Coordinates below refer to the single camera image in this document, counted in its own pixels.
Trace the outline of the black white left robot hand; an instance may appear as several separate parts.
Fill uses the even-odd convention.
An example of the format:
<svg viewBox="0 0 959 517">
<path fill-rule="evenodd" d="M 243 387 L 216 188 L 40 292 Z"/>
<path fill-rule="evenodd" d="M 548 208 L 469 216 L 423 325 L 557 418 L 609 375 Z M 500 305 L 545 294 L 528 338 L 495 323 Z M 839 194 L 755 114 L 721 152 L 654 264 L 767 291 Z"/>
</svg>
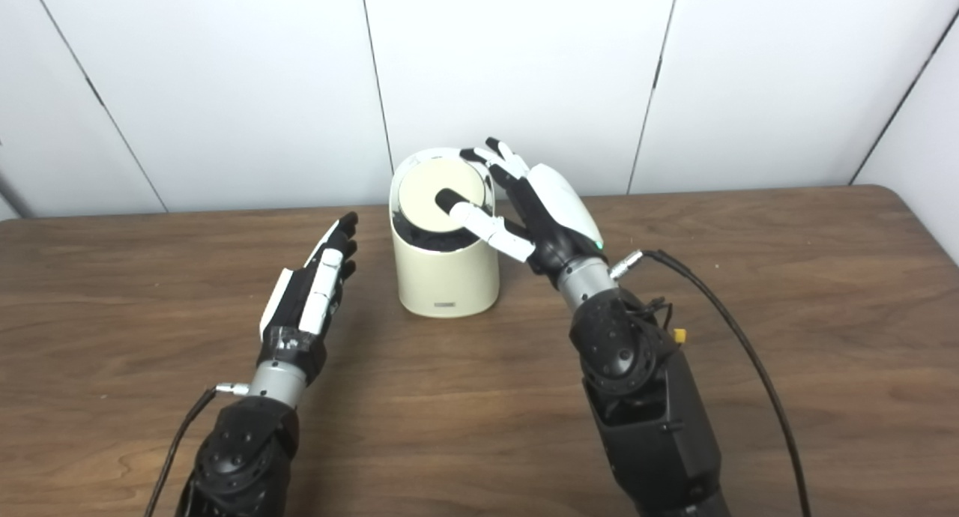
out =
<svg viewBox="0 0 959 517">
<path fill-rule="evenodd" d="M 298 269 L 282 270 L 259 325 L 257 363 L 292 366 L 314 383 L 327 359 L 325 337 L 342 305 L 345 282 L 357 269 L 359 216 L 343 214 Z"/>
</svg>

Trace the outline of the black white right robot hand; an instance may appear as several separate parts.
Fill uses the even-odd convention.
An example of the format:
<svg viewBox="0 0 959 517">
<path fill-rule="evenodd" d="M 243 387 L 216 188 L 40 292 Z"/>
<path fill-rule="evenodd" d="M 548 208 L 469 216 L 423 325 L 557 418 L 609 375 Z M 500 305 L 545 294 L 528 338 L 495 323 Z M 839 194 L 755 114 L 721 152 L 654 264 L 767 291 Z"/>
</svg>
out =
<svg viewBox="0 0 959 517">
<path fill-rule="evenodd" d="M 605 261 L 604 240 L 578 193 L 551 166 L 529 166 L 503 141 L 489 137 L 486 148 L 463 148 L 459 157 L 480 164 L 506 192 L 521 223 L 486 212 L 451 188 L 435 203 L 460 227 L 514 260 L 530 265 L 559 287 L 561 274 L 577 261 Z"/>
</svg>

